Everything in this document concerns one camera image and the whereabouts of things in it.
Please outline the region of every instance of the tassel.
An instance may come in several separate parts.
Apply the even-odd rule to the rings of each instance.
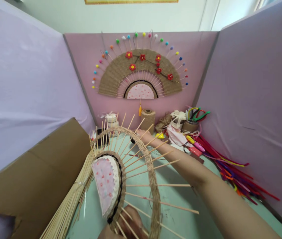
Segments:
[[[141,99],[140,99],[140,107],[139,107],[139,116],[141,116],[142,107],[141,107]]]

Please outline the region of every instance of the cardboard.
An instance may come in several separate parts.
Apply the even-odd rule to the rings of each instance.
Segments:
[[[73,118],[0,171],[0,214],[12,239],[38,239],[75,182],[91,147]]]

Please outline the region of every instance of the twine spool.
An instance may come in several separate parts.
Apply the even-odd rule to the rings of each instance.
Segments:
[[[198,123],[185,121],[182,126],[182,132],[194,132],[198,129]]]
[[[144,121],[142,125],[140,126],[140,129],[147,130],[151,126],[151,124],[153,124],[151,129],[149,129],[150,134],[153,134],[155,111],[143,109],[141,112],[141,120],[143,119]]]

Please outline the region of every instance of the craft supplies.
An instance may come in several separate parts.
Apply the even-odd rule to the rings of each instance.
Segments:
[[[149,132],[150,134],[153,134],[155,111],[143,109],[141,112],[141,119],[144,119],[144,122],[141,124],[140,129],[146,130],[150,125],[152,125],[152,127],[149,129]]]

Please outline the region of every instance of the black trim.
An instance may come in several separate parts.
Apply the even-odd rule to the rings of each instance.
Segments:
[[[138,81],[144,81],[144,82],[149,83],[149,84],[152,86],[152,88],[154,89],[157,98],[159,98],[158,93],[157,93],[156,89],[154,88],[154,86],[153,86],[149,81],[146,81],[146,80],[137,80],[137,81],[132,82],[132,83],[126,88],[126,90],[125,90],[125,92],[124,92],[124,95],[123,95],[123,98],[125,98],[125,94],[127,93],[127,90],[129,89],[129,87],[130,87],[133,83],[138,82]]]

